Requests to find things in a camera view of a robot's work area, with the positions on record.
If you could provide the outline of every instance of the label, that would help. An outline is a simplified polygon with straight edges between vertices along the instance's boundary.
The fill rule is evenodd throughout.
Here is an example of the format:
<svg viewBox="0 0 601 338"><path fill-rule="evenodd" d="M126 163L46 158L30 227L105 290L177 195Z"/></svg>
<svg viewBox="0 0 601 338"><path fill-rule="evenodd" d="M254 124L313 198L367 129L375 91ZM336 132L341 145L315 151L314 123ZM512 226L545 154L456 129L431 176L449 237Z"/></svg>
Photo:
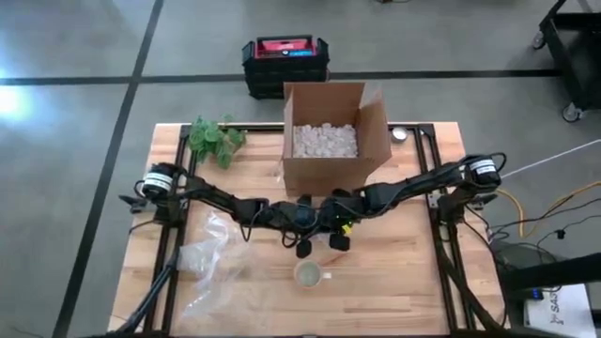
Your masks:
<svg viewBox="0 0 601 338"><path fill-rule="evenodd" d="M171 182L173 182L171 177L159 173L148 173L144 178L144 185L157 186L167 191L171 190Z"/></svg>
<svg viewBox="0 0 601 338"><path fill-rule="evenodd" d="M163 188L167 191L169 191L171 189L171 184L167 184L159 179L154 179L154 178L148 178L144 181L144 185L153 185L153 186L157 186L160 188Z"/></svg>
<svg viewBox="0 0 601 338"><path fill-rule="evenodd" d="M351 230L350 226L348 226L347 224L342 226L342 229L345 231L345 235L350 235L350 233L352 233L353 231Z"/></svg>
<svg viewBox="0 0 601 338"><path fill-rule="evenodd" d="M497 168L495 168L494 165L488 165L486 167L480 167L478 169L476 169L476 174L481 175L481 174L485 174L485 173L496 173L497 172Z"/></svg>
<svg viewBox="0 0 601 338"><path fill-rule="evenodd" d="M483 166L489 166L489 165L492 165L492 167L495 167L495 162L493 162L492 160L481 160L481 161L470 164L470 169L476 170L477 168L480 168Z"/></svg>
<svg viewBox="0 0 601 338"><path fill-rule="evenodd" d="M158 179L161 180L167 184L171 184L173 182L173 179L167 175L164 174L159 174L159 173L148 173L146 174L146 177L144 177L144 181L146 181L147 179Z"/></svg>

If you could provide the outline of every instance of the caster wheel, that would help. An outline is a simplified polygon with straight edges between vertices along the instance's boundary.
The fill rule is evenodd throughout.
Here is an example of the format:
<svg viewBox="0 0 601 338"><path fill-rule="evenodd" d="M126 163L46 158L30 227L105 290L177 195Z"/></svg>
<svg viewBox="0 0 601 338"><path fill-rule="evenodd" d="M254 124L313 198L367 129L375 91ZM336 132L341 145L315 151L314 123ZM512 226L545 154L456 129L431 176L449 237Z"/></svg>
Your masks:
<svg viewBox="0 0 601 338"><path fill-rule="evenodd" d="M574 103L570 103L563 108L562 118L567 123L574 123L584 117L584 112L580 108L576 108Z"/></svg>
<svg viewBox="0 0 601 338"><path fill-rule="evenodd" d="M538 32L536 33L536 35L534 36L534 39L532 40L532 47L535 50L539 50L543 47L545 47L545 36L543 35L543 32Z"/></svg>

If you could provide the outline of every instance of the plastic wrap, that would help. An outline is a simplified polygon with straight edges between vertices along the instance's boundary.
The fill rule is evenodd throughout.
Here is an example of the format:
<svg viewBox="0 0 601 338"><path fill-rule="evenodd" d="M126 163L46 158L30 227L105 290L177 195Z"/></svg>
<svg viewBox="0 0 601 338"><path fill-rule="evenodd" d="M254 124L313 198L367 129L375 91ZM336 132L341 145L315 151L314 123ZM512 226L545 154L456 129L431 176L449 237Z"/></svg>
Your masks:
<svg viewBox="0 0 601 338"><path fill-rule="evenodd" d="M177 322L186 334L251 335L267 332L263 309L268 290L264 271L253 260L236 223L213 212L203 225L204 240L180 249L178 268L196 276L189 302Z"/></svg>

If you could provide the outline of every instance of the gray floor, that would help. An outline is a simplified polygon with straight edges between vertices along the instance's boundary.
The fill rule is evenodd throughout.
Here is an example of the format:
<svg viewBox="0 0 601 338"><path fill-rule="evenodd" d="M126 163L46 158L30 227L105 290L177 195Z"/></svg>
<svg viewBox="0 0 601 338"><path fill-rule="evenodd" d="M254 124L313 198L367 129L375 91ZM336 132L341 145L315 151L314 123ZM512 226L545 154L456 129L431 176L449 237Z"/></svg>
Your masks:
<svg viewBox="0 0 601 338"><path fill-rule="evenodd" d="M165 0L146 75L241 73L240 48L257 36L310 33L331 45L332 71L551 69L530 42L548 0ZM152 8L142 0L0 3L0 78L129 76ZM568 8L579 10L576 2ZM565 124L559 78L370 81L390 120L458 121L468 152L504 151L506 172L601 137L601 115ZM0 337L49 337L64 297L100 168L127 86L0 86ZM142 84L135 96L69 336L103 332L131 216L116 196L143 174L154 124L196 116L281 121L282 103L256 101L244 83ZM601 179L601 144L509 177L528 215ZM598 196L590 192L574 205ZM577 221L558 217L529 238ZM492 223L516 218L500 200ZM566 257L597 250L599 221L545 247ZM520 239L511 230L510 242ZM601 288L591 285L593 304Z"/></svg>

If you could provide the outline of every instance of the green plastic plant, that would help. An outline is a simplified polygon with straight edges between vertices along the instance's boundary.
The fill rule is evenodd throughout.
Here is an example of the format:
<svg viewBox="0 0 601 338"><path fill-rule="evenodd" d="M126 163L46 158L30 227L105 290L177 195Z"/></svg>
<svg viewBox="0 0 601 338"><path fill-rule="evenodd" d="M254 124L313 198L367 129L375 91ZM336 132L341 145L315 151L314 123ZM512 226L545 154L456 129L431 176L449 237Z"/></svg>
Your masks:
<svg viewBox="0 0 601 338"><path fill-rule="evenodd" d="M227 128L232 117L227 115L225 123L219 126L215 121L207 121L198 117L190 130L190 150L196 153L199 162L204 162L208 154L214 154L217 165L229 168L234 153L246 143L246 134L233 128Z"/></svg>

